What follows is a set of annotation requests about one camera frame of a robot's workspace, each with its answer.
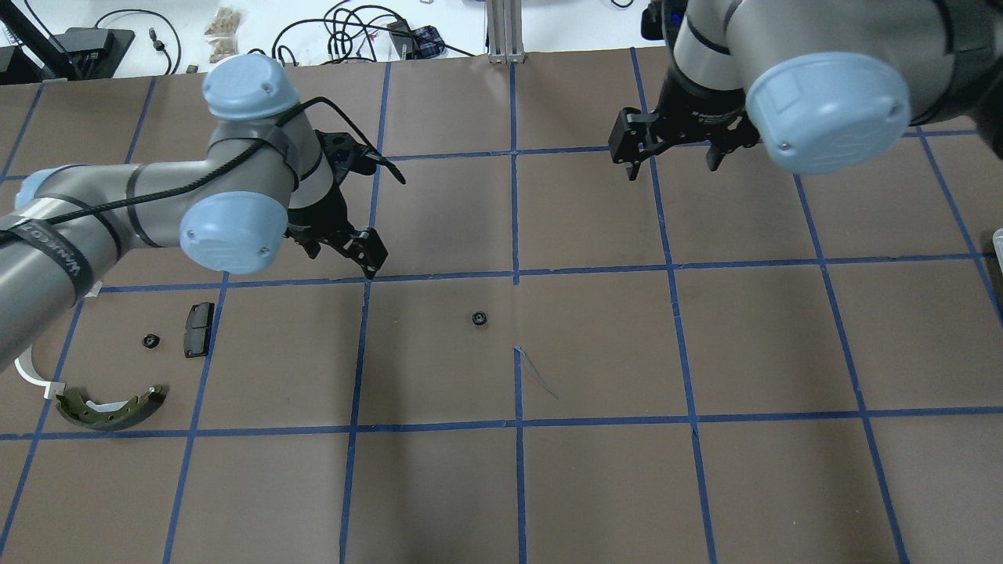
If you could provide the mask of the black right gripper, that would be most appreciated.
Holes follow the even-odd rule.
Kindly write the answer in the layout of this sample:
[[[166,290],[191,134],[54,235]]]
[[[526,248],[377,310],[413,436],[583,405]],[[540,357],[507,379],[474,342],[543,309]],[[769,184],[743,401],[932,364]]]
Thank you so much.
[[[674,62],[668,64],[655,110],[624,107],[608,139],[612,163],[630,182],[637,180],[643,161],[678,144],[707,142],[705,163],[717,172],[732,151],[750,149],[759,130],[745,110],[742,89],[710,89],[699,85]]]

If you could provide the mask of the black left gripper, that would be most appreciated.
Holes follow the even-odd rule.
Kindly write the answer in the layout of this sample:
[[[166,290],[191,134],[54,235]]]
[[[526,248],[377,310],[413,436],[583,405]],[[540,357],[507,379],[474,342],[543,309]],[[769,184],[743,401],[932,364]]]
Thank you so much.
[[[311,203],[290,204],[285,236],[310,260],[318,257],[322,246],[333,248],[354,261],[369,281],[376,278],[389,256],[376,228],[358,230],[351,224],[347,203],[335,179]]]

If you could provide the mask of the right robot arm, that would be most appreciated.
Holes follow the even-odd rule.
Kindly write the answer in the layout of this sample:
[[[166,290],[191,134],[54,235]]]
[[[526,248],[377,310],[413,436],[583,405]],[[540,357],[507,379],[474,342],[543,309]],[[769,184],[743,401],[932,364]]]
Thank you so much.
[[[1001,154],[999,1],[652,1],[641,29],[668,68],[656,106],[613,126],[630,179],[689,143],[710,171],[762,143],[792,174],[831,174],[957,117]]]

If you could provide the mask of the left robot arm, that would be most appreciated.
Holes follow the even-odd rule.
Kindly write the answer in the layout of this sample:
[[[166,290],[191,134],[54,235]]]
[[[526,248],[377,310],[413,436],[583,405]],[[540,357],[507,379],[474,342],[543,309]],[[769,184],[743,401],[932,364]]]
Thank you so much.
[[[215,131],[200,161],[73,164],[29,175],[2,218],[2,365],[25,353],[130,251],[179,248],[212,271],[269,268],[283,240],[310,257],[322,245],[374,278],[388,255],[356,229],[340,185],[380,165],[404,175],[359,129],[325,133],[278,61],[253,53],[205,75]]]

